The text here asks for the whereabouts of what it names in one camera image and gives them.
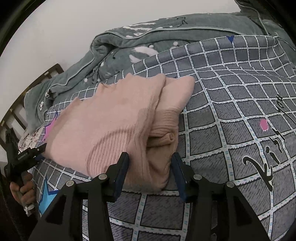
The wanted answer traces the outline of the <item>person's left hand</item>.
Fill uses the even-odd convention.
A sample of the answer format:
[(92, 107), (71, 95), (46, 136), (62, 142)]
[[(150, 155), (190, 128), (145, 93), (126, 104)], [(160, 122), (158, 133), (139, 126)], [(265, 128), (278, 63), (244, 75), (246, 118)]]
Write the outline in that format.
[(30, 205), (36, 201), (36, 192), (34, 190), (34, 183), (32, 181), (32, 174), (25, 172), (22, 174), (23, 186), (20, 187), (15, 182), (10, 183), (11, 193), (20, 205)]

